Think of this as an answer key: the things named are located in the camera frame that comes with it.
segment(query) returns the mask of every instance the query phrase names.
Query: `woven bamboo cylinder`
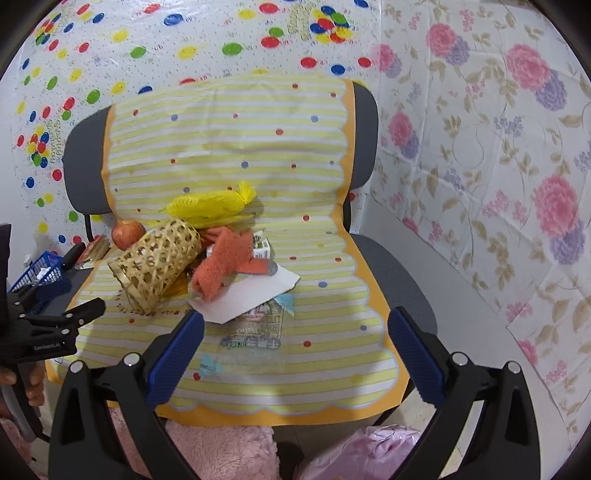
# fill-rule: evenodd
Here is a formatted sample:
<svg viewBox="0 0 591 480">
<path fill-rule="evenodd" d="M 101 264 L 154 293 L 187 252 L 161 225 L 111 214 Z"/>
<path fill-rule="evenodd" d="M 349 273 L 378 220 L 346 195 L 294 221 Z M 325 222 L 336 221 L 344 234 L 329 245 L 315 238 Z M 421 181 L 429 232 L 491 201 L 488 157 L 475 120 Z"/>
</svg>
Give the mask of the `woven bamboo cylinder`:
<svg viewBox="0 0 591 480">
<path fill-rule="evenodd" d="M 197 231 L 184 220 L 174 219 L 147 232 L 107 264 L 132 306 L 149 315 L 164 290 L 201 251 Z"/>
</svg>

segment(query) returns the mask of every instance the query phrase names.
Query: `pink plastic bag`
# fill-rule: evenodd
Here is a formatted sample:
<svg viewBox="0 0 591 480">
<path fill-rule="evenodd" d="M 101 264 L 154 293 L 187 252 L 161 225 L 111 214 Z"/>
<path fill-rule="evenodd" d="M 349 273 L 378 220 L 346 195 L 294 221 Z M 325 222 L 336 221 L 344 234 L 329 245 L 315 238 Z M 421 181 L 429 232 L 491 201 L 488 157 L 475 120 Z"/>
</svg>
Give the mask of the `pink plastic bag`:
<svg viewBox="0 0 591 480">
<path fill-rule="evenodd" d="M 295 480 L 389 480 L 420 435 L 398 425 L 360 429 L 321 453 Z"/>
</svg>

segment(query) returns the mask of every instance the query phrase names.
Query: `blue gripper pad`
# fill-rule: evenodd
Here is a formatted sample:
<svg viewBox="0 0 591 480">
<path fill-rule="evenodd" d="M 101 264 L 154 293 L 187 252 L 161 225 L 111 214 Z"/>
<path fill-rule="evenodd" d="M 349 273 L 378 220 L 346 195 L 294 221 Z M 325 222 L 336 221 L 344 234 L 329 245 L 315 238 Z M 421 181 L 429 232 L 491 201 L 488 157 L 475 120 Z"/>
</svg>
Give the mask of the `blue gripper pad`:
<svg viewBox="0 0 591 480">
<path fill-rule="evenodd" d="M 153 345 L 157 344 L 157 340 L 162 339 L 168 343 L 168 346 L 148 372 L 145 400 L 151 409 L 170 400 L 189 362 L 199 348 L 204 334 L 203 315 L 195 310 L 189 310 L 171 333 L 154 339 Z"/>
<path fill-rule="evenodd" d="M 439 408 L 446 398 L 446 374 L 441 369 L 443 357 L 449 355 L 445 347 L 436 336 L 422 332 L 402 307 L 390 312 L 388 334 L 421 398 Z"/>
</svg>

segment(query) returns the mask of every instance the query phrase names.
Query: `metal screw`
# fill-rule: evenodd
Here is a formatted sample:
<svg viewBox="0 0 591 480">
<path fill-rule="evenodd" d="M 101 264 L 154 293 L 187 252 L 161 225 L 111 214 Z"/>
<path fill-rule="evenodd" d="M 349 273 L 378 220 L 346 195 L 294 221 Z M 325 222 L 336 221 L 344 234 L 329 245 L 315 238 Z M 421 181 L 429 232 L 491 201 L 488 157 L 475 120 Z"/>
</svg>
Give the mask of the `metal screw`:
<svg viewBox="0 0 591 480">
<path fill-rule="evenodd" d="M 464 365 L 468 364 L 468 357 L 465 353 L 456 352 L 452 355 L 452 360 L 456 365 L 463 367 Z"/>
<path fill-rule="evenodd" d="M 123 358 L 123 362 L 128 367 L 132 367 L 139 362 L 139 354 L 138 353 L 128 353 Z"/>
<path fill-rule="evenodd" d="M 80 370 L 82 370 L 83 366 L 84 366 L 84 364 L 80 360 L 76 360 L 74 363 L 72 363 L 70 365 L 70 372 L 72 372 L 73 374 L 76 374 Z"/>
<path fill-rule="evenodd" d="M 513 360 L 507 363 L 507 368 L 509 369 L 509 372 L 511 372 L 512 374 L 518 374 L 519 372 L 521 372 L 521 365 Z"/>
</svg>

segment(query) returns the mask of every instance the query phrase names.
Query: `floral wallpaper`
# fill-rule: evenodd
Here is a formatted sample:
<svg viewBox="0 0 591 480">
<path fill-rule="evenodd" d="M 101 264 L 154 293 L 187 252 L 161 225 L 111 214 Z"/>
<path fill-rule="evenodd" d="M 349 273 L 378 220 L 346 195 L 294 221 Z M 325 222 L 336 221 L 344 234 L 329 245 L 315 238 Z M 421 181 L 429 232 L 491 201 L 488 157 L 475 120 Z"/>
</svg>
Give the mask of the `floral wallpaper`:
<svg viewBox="0 0 591 480">
<path fill-rule="evenodd" d="M 591 83 L 526 2 L 384 1 L 371 195 L 497 312 L 574 445 L 591 391 Z"/>
</svg>

